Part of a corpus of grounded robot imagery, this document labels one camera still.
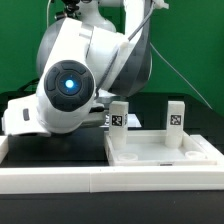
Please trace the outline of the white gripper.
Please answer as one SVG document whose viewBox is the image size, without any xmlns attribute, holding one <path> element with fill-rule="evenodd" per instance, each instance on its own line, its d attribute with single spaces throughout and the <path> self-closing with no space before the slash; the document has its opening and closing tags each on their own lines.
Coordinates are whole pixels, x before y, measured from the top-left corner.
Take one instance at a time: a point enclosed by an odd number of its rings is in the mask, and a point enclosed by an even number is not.
<svg viewBox="0 0 224 224">
<path fill-rule="evenodd" d="M 4 134 L 50 136 L 50 133 L 38 121 L 36 104 L 37 98 L 34 94 L 10 100 L 1 119 Z"/>
</svg>

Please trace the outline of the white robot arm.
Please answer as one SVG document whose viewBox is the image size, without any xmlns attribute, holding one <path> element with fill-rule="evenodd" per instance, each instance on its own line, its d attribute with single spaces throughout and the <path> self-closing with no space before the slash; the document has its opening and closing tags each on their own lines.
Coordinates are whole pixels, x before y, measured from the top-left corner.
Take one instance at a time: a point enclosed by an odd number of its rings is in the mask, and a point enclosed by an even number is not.
<svg viewBox="0 0 224 224">
<path fill-rule="evenodd" d="M 3 113 L 8 136 L 70 133 L 104 110 L 102 90 L 128 96 L 148 81 L 150 17 L 165 0 L 62 1 L 38 49 L 36 91 Z"/>
</svg>

